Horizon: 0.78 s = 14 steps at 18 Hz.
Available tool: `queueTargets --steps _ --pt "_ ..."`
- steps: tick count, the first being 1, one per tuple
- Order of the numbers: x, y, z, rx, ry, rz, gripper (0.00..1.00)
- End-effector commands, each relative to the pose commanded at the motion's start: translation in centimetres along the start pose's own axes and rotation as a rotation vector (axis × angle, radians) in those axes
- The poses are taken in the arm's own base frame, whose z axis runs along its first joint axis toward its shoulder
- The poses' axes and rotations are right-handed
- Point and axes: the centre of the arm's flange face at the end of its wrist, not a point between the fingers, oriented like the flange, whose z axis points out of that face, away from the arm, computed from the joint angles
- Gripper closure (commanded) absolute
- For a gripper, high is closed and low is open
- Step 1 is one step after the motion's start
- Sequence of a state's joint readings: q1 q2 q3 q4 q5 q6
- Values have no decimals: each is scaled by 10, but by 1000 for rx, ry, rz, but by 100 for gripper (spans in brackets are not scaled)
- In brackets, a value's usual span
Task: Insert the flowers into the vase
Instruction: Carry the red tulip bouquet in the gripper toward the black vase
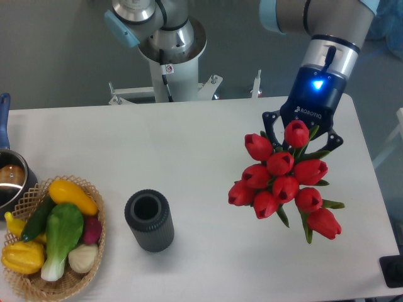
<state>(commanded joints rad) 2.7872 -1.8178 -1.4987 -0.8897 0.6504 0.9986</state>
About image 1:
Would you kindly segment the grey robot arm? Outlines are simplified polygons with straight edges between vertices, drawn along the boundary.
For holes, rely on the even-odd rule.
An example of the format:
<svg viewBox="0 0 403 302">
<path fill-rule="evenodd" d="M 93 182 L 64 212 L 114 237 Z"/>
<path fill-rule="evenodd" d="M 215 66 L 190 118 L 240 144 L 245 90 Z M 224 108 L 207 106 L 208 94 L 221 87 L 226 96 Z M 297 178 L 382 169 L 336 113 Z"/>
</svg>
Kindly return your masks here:
<svg viewBox="0 0 403 302">
<path fill-rule="evenodd" d="M 281 34 L 307 33 L 310 43 L 287 101 L 278 111 L 263 113 L 266 134 L 274 148 L 289 147 L 274 133 L 278 118 L 287 126 L 301 120 L 314 138 L 327 135 L 322 151 L 343 144 L 333 129 L 333 118 L 344 93 L 378 1 L 261 1 L 259 18 L 267 30 Z"/>
</svg>

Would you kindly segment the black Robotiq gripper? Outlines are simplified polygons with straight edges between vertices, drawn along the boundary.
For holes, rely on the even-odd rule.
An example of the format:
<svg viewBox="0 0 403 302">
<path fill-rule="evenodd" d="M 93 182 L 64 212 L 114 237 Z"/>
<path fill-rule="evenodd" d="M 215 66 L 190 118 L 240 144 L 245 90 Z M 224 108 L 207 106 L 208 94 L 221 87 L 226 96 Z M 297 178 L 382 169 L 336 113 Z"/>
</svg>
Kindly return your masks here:
<svg viewBox="0 0 403 302">
<path fill-rule="evenodd" d="M 274 149 L 288 149 L 286 141 L 280 143 L 274 125 L 281 116 L 284 126 L 301 120 L 307 128 L 318 126 L 318 133 L 327 133 L 326 144 L 318 152 L 332 152 L 344 140 L 333 127 L 333 117 L 346 87 L 346 80 L 334 74 L 310 67 L 301 67 L 286 103 L 277 111 L 262 114 L 265 134 Z"/>
</svg>

